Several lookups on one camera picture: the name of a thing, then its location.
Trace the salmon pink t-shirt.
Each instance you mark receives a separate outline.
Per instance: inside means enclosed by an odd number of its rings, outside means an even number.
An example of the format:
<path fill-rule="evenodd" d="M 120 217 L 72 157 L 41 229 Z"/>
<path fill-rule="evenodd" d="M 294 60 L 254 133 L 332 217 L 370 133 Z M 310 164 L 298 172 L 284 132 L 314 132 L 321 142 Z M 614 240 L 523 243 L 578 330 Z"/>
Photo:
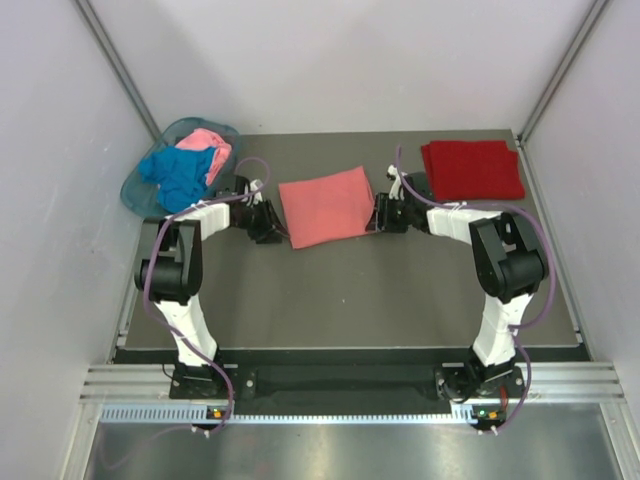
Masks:
<path fill-rule="evenodd" d="M 362 166 L 278 189 L 293 249 L 366 234 L 374 196 Z"/>

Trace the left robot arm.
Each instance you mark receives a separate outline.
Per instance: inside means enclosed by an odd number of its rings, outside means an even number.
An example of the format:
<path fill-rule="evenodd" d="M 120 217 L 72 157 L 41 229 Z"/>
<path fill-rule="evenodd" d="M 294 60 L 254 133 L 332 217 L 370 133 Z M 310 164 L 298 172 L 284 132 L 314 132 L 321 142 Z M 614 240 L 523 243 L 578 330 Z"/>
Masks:
<path fill-rule="evenodd" d="M 271 201 L 262 195 L 264 187 L 259 179 L 225 175 L 223 189 L 214 197 L 178 213 L 143 221 L 134 283 L 149 316 L 176 343 L 173 398 L 220 398 L 231 392 L 199 298 L 204 279 L 203 243 L 229 228 L 244 230 L 258 245 L 287 238 Z"/>

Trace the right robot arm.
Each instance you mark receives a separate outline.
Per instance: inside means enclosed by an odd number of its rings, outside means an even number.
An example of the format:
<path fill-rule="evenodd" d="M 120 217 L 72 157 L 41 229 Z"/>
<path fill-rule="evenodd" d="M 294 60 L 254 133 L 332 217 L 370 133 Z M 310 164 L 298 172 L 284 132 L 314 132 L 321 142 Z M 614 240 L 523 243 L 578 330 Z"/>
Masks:
<path fill-rule="evenodd" d="M 540 236 L 518 211 L 437 203 L 424 174 L 407 174 L 391 166 L 387 178 L 391 188 L 375 196 L 368 232 L 404 234 L 414 228 L 471 247 L 484 291 L 479 333 L 461 369 L 440 373 L 438 389 L 456 403 L 490 395 L 513 375 L 524 313 L 550 274 Z"/>

